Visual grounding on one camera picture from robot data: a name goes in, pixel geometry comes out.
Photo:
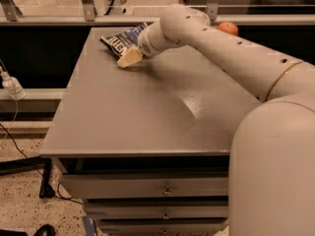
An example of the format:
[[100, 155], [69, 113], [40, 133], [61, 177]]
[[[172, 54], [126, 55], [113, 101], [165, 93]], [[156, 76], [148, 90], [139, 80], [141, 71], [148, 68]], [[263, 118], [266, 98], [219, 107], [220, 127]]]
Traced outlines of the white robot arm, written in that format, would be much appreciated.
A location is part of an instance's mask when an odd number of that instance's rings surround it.
[[314, 236], [313, 65], [213, 28], [204, 13], [179, 4], [123, 40], [121, 67], [189, 46], [254, 100], [230, 146], [229, 236]]

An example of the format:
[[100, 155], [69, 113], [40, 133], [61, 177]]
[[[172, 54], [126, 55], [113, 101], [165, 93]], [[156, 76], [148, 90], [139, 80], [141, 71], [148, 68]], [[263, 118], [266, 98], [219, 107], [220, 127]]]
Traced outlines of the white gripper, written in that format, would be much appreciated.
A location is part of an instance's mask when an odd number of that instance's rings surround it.
[[166, 49], [172, 48], [174, 43], [162, 32], [159, 22], [144, 28], [138, 37], [138, 46], [131, 46], [117, 61], [120, 68], [127, 68], [140, 62], [143, 54], [153, 57]]

